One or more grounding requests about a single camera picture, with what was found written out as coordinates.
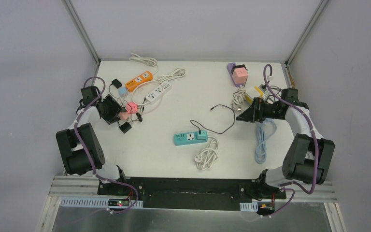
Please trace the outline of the salmon pink charger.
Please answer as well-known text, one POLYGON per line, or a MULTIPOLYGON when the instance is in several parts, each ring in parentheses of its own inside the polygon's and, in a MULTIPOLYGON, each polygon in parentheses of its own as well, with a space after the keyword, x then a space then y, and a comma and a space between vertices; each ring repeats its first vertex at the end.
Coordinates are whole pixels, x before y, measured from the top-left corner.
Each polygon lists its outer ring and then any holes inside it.
POLYGON ((127 121, 130 118, 130 113, 128 112, 120 112, 118 114, 121 121, 127 121))

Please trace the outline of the teal usb charger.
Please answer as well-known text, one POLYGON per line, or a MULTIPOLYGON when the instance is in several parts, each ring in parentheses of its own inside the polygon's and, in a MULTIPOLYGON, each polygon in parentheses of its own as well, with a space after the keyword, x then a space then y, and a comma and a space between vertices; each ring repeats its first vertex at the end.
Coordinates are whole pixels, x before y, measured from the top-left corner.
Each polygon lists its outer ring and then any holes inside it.
POLYGON ((206 141, 208 140, 208 134, 205 130, 199 130, 196 134, 196 139, 199 141, 206 141))

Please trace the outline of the teal power strip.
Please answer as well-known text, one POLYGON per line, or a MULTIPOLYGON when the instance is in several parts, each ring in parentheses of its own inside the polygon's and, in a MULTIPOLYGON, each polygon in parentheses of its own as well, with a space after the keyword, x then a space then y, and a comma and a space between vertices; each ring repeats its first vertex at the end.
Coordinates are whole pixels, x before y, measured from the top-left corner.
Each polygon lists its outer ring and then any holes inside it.
POLYGON ((199 141, 196 139, 196 134, 198 131, 193 132, 184 132, 184 133, 177 133, 173 135, 173 142, 176 146, 182 145, 193 145, 199 143, 205 143, 206 141, 199 141))

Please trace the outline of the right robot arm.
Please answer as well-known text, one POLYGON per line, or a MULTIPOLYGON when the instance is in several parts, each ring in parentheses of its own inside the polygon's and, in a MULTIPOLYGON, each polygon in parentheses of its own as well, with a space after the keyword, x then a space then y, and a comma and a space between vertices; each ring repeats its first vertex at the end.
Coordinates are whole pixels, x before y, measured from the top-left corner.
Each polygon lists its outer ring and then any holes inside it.
POLYGON ((308 105, 298 100, 297 89, 283 89, 274 103, 254 98, 253 103, 236 119, 252 123, 266 119, 285 120, 294 136, 282 166, 263 170, 255 180, 257 196, 267 198, 278 188, 289 185, 296 185, 305 193, 312 194, 316 185, 324 183, 335 144, 317 131, 308 105))

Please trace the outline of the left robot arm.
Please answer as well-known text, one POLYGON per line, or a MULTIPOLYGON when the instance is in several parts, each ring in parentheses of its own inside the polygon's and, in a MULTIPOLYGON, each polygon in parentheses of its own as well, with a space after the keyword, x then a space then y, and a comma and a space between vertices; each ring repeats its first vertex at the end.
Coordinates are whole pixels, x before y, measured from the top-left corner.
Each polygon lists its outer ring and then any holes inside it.
POLYGON ((84 87, 81 93, 76 119, 56 133, 65 171, 70 175, 92 172, 102 183, 110 183, 115 195, 123 195, 128 189, 127 178, 118 165, 106 160, 94 131, 94 125, 101 120, 108 125, 119 122, 122 106, 111 95, 102 98, 96 86, 84 87))

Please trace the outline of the yellow white cube socket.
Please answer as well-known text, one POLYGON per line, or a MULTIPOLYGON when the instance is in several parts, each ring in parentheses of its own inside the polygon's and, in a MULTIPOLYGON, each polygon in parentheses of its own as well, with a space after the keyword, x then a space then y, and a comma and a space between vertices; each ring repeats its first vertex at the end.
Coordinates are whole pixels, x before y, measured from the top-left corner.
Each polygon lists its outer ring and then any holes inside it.
POLYGON ((252 101, 254 98, 263 98, 264 97, 264 89, 261 87, 248 87, 245 90, 245 97, 247 100, 252 101))

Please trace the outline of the pink round socket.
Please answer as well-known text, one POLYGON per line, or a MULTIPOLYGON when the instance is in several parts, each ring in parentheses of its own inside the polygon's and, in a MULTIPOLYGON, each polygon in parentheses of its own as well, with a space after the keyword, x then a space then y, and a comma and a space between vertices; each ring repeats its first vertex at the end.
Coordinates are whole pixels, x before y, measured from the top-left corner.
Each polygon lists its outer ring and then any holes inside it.
POLYGON ((129 114, 136 114, 138 112, 138 105, 135 104, 134 102, 128 102, 126 104, 126 111, 129 113, 129 114))

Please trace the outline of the pink cube socket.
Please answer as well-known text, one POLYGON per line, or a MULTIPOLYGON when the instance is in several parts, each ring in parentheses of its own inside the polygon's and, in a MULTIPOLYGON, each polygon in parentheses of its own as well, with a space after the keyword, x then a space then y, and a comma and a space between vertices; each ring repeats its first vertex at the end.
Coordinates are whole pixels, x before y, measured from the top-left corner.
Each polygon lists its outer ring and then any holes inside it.
POLYGON ((248 70, 244 64, 235 65, 231 68, 231 78, 235 87, 244 86, 248 78, 248 70))

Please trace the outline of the light blue small charger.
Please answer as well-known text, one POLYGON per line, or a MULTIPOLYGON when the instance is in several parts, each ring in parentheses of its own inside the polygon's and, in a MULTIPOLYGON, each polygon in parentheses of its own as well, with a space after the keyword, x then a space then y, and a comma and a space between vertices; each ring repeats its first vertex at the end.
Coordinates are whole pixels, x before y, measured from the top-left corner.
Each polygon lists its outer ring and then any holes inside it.
POLYGON ((128 89, 126 87, 122 86, 118 89, 118 93, 119 93, 119 96, 121 98, 124 98, 128 95, 128 89))

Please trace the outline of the black power adapter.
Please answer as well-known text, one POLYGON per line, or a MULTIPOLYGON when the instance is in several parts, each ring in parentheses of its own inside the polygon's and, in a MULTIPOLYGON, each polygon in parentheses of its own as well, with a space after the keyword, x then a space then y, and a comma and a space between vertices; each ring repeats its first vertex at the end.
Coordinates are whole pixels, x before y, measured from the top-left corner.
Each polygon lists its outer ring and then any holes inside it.
POLYGON ((132 128, 132 125, 129 122, 124 122, 119 124, 119 129, 125 134, 132 128))

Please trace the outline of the small black charger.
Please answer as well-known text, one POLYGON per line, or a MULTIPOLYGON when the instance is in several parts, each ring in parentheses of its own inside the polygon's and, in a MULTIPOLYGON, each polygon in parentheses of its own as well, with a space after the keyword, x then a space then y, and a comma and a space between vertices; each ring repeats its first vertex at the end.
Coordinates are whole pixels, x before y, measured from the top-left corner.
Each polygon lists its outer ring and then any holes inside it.
POLYGON ((122 83, 118 79, 114 79, 111 81, 111 85, 115 88, 119 89, 122 87, 122 83))

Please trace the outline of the orange power strip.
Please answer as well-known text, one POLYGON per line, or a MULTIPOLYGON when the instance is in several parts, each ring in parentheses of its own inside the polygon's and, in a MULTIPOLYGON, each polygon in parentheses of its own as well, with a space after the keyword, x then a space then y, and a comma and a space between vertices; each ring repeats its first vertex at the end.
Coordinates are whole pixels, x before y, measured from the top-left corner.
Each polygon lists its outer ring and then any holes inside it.
POLYGON ((139 85, 152 81, 152 80, 153 80, 153 74, 149 71, 145 71, 144 73, 128 81, 125 84, 125 88, 127 89, 128 92, 133 92, 139 85))

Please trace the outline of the purple power strip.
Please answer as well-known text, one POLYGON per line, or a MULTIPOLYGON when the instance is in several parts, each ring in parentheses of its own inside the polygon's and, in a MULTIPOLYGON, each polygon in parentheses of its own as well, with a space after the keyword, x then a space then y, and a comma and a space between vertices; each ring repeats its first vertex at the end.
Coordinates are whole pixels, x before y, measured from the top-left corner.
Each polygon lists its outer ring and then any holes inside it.
POLYGON ((235 62, 227 64, 227 71, 235 87, 244 87, 248 78, 248 70, 244 64, 235 62))

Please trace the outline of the white power strip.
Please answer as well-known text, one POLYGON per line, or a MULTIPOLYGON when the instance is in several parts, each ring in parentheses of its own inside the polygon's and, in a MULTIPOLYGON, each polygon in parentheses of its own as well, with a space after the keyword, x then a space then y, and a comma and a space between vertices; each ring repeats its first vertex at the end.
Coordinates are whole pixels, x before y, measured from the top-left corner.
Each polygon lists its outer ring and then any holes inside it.
POLYGON ((152 90, 145 99, 150 104, 155 104, 158 100, 162 98, 162 96, 172 89, 172 85, 170 82, 165 81, 161 84, 159 84, 154 90, 152 90))

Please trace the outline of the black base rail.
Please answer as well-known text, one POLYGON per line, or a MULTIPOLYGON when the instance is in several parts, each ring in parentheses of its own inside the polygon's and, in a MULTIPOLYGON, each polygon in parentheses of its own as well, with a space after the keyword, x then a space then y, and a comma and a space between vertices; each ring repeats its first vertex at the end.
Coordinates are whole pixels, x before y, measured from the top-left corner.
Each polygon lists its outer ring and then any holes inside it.
POLYGON ((127 196, 132 194, 144 208, 237 211, 241 203, 252 200, 285 200, 286 193, 266 187, 251 179, 196 179, 130 177, 126 183, 132 190, 117 184, 100 183, 98 195, 127 196))

